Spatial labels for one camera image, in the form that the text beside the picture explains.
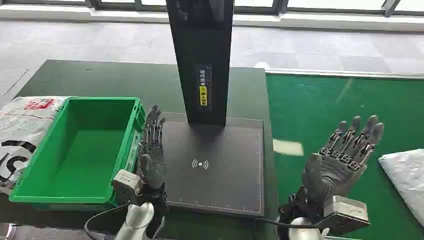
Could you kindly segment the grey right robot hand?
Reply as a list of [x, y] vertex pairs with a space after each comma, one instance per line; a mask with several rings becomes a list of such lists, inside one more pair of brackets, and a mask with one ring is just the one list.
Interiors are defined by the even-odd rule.
[[323, 204], [332, 196], [347, 196], [367, 169], [384, 128], [377, 115], [371, 115], [364, 127], [360, 116], [350, 123], [341, 121], [306, 162], [301, 180], [308, 200]]

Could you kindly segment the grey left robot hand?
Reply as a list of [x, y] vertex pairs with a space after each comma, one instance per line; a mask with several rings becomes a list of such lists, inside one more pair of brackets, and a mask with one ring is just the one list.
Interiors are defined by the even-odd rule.
[[159, 189], [165, 183], [167, 168], [162, 143], [165, 121], [158, 105], [154, 104], [146, 115], [142, 138], [138, 143], [137, 174], [152, 189]]

